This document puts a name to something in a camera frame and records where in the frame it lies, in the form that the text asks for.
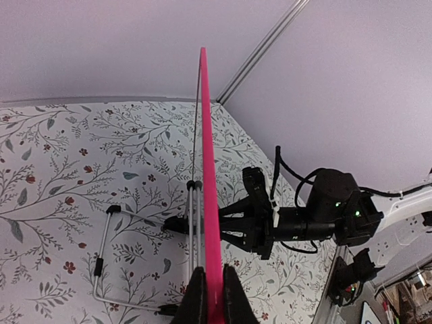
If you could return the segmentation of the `pink framed whiteboard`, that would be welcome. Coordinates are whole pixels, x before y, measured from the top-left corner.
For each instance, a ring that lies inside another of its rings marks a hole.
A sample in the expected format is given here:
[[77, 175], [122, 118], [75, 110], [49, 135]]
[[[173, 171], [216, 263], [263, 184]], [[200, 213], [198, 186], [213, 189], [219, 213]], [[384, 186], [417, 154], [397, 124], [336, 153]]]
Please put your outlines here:
[[204, 202], [203, 222], [205, 233], [205, 263], [207, 275], [207, 322], [224, 323], [223, 269], [211, 122], [209, 71], [207, 65], [207, 50], [204, 47], [200, 49], [199, 76], [202, 105], [202, 166]]

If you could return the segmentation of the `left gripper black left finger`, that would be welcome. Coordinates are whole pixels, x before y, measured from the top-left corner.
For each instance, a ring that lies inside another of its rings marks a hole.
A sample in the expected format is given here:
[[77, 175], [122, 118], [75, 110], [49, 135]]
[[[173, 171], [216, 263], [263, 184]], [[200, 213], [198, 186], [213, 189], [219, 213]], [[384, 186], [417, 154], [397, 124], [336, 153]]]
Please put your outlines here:
[[203, 267], [193, 271], [171, 324], [207, 324], [207, 278]]

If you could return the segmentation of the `floral patterned table mat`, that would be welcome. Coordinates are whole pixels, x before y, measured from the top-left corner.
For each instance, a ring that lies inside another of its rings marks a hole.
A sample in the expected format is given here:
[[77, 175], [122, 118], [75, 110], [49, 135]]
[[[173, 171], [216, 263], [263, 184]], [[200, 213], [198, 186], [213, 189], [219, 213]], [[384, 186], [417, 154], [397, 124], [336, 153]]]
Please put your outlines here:
[[195, 107], [179, 102], [1, 110], [1, 322], [168, 323], [188, 284]]

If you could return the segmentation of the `right aluminium corner post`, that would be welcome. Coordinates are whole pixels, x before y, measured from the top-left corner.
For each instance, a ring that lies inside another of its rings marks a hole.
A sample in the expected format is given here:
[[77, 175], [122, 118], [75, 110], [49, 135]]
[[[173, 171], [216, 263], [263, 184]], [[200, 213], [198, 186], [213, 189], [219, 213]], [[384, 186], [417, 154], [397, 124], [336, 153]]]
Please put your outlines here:
[[238, 68], [231, 80], [225, 85], [223, 90], [215, 99], [221, 105], [225, 105], [236, 93], [242, 83], [249, 77], [253, 69], [259, 64], [265, 54], [276, 43], [281, 35], [300, 15], [304, 8], [310, 3], [309, 0], [297, 0], [283, 13], [273, 27], [266, 33], [243, 64]]

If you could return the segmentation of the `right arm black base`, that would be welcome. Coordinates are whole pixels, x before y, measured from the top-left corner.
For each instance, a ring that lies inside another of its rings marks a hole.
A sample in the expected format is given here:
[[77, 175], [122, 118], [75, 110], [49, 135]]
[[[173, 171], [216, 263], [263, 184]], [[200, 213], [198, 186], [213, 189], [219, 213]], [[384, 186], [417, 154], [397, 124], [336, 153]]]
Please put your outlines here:
[[364, 248], [350, 264], [338, 256], [331, 275], [327, 295], [337, 306], [349, 306], [360, 296], [366, 282], [375, 279], [383, 267], [376, 267], [369, 256], [369, 248]]

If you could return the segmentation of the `clutter beyond table edge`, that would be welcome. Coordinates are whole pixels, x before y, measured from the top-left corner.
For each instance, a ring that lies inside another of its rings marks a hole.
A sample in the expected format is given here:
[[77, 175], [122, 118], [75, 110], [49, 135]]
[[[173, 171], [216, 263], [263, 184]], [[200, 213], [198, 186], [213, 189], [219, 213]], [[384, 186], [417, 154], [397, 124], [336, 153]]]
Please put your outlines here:
[[367, 303], [380, 323], [430, 323], [431, 264], [391, 283], [365, 286], [360, 303]]

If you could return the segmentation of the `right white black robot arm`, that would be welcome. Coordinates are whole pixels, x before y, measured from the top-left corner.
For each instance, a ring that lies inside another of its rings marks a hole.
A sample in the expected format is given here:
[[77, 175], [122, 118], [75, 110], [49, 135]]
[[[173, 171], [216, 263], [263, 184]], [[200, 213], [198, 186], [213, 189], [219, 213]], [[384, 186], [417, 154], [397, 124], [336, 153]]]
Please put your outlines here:
[[221, 239], [268, 260], [273, 245], [332, 239], [337, 246], [366, 244], [375, 235], [412, 217], [431, 214], [431, 180], [408, 190], [379, 192], [360, 187], [353, 175], [318, 168], [300, 181], [312, 188], [304, 206], [282, 207], [276, 183], [259, 167], [242, 171], [247, 195], [219, 210]]

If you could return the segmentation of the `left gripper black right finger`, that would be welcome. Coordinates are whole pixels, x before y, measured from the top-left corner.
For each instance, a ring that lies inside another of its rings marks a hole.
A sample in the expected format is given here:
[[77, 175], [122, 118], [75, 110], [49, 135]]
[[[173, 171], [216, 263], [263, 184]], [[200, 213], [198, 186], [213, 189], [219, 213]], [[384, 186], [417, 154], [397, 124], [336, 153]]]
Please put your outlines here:
[[236, 270], [223, 267], [223, 316], [227, 324], [259, 324]]

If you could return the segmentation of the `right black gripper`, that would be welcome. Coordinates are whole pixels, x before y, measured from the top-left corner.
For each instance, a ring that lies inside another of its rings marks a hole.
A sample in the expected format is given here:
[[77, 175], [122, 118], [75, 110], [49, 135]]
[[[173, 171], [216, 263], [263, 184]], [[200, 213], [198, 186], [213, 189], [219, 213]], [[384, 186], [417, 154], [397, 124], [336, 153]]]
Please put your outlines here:
[[269, 259], [275, 242], [332, 238], [339, 246], [360, 246], [374, 236], [383, 219], [371, 195], [361, 192], [353, 175], [336, 169], [316, 172], [305, 206], [280, 207], [276, 228], [254, 214], [249, 198], [220, 208], [218, 213], [220, 219], [241, 214], [248, 220], [245, 233], [221, 232], [221, 239], [263, 260]]

